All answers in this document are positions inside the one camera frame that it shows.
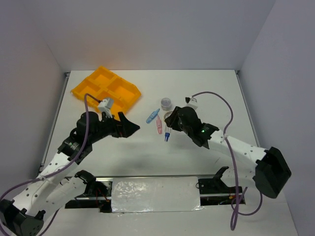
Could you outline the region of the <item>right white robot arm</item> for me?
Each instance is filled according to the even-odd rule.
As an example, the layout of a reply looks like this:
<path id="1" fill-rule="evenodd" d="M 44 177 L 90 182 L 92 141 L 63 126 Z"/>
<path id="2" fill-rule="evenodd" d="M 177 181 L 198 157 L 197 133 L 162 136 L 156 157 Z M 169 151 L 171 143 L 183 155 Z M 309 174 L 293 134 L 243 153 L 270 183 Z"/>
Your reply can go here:
<path id="1" fill-rule="evenodd" d="M 202 122 L 192 107 L 176 107 L 165 122 L 167 127 L 183 131 L 197 146 L 234 157 L 247 165 L 251 173 L 239 177 L 239 183 L 256 187 L 268 198 L 277 198 L 292 175 L 279 149 L 256 147 L 224 135 L 218 127 Z"/>

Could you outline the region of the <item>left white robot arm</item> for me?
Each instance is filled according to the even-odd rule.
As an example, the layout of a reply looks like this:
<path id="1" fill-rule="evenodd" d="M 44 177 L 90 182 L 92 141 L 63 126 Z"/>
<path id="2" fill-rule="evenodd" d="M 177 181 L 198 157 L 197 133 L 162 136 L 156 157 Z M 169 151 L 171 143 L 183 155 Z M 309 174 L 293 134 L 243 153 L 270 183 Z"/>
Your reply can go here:
<path id="1" fill-rule="evenodd" d="M 0 198 L 0 221 L 17 236 L 35 236 L 44 221 L 71 199 L 91 196 L 98 183 L 91 173 L 81 170 L 68 182 L 60 182 L 89 155 L 93 143 L 107 137 L 128 138 L 139 130 L 139 125 L 129 121 L 122 112 L 119 119 L 102 113 L 83 113 L 55 154 L 52 161 L 26 188 L 12 200 Z"/>

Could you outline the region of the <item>clear tape roll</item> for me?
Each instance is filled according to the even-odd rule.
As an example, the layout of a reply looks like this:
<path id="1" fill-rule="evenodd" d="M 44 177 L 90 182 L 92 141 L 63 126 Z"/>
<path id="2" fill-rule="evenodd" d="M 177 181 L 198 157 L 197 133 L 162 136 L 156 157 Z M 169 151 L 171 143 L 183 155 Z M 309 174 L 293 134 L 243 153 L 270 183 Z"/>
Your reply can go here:
<path id="1" fill-rule="evenodd" d="M 171 116 L 172 113 L 173 113 L 172 111 L 169 111 L 169 112 L 165 113 L 164 116 L 163 116 L 163 119 L 166 120 L 168 117 Z"/>

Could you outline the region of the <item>pink highlighter pen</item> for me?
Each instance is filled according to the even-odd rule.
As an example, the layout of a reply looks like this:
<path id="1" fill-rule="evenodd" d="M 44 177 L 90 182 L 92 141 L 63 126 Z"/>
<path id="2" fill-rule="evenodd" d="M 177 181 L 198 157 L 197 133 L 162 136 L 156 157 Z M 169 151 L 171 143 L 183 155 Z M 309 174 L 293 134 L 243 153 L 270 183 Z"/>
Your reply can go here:
<path id="1" fill-rule="evenodd" d="M 157 115 L 156 125 L 157 125 L 158 134 L 162 134 L 162 122 L 161 122 L 159 115 Z"/>

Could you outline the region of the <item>blue highlighter pen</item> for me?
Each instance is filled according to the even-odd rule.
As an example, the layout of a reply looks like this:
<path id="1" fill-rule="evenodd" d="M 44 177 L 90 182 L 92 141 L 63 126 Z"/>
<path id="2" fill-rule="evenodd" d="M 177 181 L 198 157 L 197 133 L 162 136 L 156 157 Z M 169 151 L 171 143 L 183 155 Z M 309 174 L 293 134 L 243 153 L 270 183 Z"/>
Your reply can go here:
<path id="1" fill-rule="evenodd" d="M 151 122 L 157 117 L 159 111 L 160 111 L 160 108 L 158 108 L 157 110 L 153 111 L 153 112 L 149 115 L 149 117 L 146 119 L 146 123 L 147 123 L 147 124 L 151 123 Z"/>

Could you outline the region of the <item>jar of paper clips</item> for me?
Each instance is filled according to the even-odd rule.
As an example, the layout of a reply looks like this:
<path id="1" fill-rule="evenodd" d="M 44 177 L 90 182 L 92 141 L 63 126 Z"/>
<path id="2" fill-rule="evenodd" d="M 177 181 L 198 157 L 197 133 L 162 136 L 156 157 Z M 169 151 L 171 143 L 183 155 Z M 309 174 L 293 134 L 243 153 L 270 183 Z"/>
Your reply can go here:
<path id="1" fill-rule="evenodd" d="M 168 111 L 168 110 L 170 110 L 171 107 L 172 107 L 171 100 L 170 100 L 169 98 L 167 98 L 167 97 L 161 99 L 160 105 L 161 105 L 161 108 L 162 108 L 164 111 Z"/>

